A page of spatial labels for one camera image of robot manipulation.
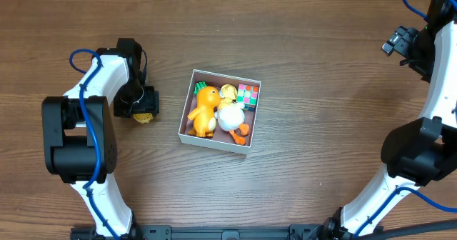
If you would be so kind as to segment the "orange toy dinosaur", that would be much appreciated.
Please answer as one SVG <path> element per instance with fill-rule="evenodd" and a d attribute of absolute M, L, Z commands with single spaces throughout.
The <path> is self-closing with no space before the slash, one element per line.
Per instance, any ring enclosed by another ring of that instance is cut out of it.
<path fill-rule="evenodd" d="M 217 88 L 206 86 L 196 95 L 196 108 L 190 112 L 188 119 L 193 122 L 193 128 L 187 134 L 201 138 L 212 137 L 216 128 L 214 109 L 221 103 Z"/>

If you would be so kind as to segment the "yellow round disc toy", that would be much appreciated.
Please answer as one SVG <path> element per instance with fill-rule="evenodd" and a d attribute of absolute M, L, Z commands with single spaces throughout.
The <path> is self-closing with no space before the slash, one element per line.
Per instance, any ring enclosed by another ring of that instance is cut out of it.
<path fill-rule="evenodd" d="M 133 117 L 141 124 L 147 124 L 154 118 L 152 113 L 134 114 Z"/>

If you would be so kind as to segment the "white plush duck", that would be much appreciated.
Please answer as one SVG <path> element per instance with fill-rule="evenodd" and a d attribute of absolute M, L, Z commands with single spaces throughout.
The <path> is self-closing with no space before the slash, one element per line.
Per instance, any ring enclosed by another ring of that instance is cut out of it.
<path fill-rule="evenodd" d="M 224 84 L 220 91 L 221 103 L 215 117 L 222 130 L 227 131 L 236 144 L 245 145 L 250 126 L 245 124 L 244 104 L 236 103 L 237 89 L 231 84 Z"/>

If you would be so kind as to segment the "white box pink interior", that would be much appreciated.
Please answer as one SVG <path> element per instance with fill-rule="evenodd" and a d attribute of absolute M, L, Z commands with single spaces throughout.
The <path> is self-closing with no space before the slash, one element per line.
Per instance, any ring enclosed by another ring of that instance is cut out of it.
<path fill-rule="evenodd" d="M 250 126 L 250 132 L 246 136 L 246 144 L 238 145 L 233 140 L 232 136 L 221 129 L 216 119 L 216 128 L 214 129 L 214 135 L 212 137 L 201 138 L 197 136 L 188 135 L 187 132 L 193 128 L 193 122 L 188 119 L 188 115 L 192 110 L 196 108 L 196 95 L 194 94 L 194 87 L 196 82 L 205 81 L 207 86 L 213 86 L 220 91 L 224 84 L 231 84 L 235 86 L 238 91 L 239 84 L 245 84 L 250 86 L 257 86 L 259 88 L 258 103 L 260 98 L 261 82 L 253 79 L 245 79 L 236 76 L 229 76 L 224 74 L 217 74 L 209 71 L 193 70 L 191 76 L 191 83 L 189 85 L 189 91 L 187 93 L 186 101 L 184 104 L 183 115 L 181 117 L 181 124 L 179 127 L 179 138 L 184 144 L 191 144 L 195 146 L 203 146 L 212 149 L 218 149 L 222 151 L 230 151 L 238 154 L 247 155 L 251 148 L 251 142 L 253 138 L 254 125 L 256 121 L 256 110 L 258 103 L 254 111 L 244 111 L 245 113 L 245 124 Z"/>

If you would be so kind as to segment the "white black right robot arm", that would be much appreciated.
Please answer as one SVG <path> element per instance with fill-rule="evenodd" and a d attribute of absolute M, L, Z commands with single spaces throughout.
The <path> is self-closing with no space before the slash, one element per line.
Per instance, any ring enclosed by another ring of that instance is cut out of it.
<path fill-rule="evenodd" d="M 398 27 L 382 50 L 400 54 L 400 64 L 428 82 L 426 101 L 416 120 L 388 134 L 380 169 L 351 203 L 326 220 L 320 239 L 387 239 L 456 227 L 455 221 L 440 221 L 390 231 L 376 228 L 409 194 L 441 211 L 456 212 L 418 192 L 456 170 L 456 0 L 431 0 L 425 14 L 412 6 L 409 10 L 426 26 L 420 31 Z"/>

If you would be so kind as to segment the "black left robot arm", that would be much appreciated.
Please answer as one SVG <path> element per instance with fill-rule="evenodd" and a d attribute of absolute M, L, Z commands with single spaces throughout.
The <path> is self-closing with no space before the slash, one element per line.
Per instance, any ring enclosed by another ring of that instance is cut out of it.
<path fill-rule="evenodd" d="M 159 113 L 159 93 L 146 83 L 147 54 L 134 39 L 88 53 L 91 67 L 81 80 L 41 105 L 45 165 L 80 194 L 95 221 L 73 228 L 71 239 L 144 239 L 115 180 L 111 118 L 151 120 Z"/>

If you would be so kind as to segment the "green round disc toy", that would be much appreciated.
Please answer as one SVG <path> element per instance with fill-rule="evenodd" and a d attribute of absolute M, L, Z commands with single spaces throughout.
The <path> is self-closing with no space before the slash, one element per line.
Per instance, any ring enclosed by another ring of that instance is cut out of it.
<path fill-rule="evenodd" d="M 195 85 L 195 87 L 194 87 L 194 94 L 197 95 L 198 92 L 199 92 L 201 89 L 205 88 L 205 87 L 207 87 L 205 81 L 198 81 L 198 82 L 196 82 L 196 85 Z"/>

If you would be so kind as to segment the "multicoloured puzzle cube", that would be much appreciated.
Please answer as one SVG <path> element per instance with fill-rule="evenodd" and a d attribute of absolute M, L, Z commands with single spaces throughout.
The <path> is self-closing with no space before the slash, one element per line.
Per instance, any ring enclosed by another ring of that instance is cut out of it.
<path fill-rule="evenodd" d="M 259 88 L 245 84 L 238 85 L 236 102 L 244 104 L 245 111 L 254 111 L 258 103 Z"/>

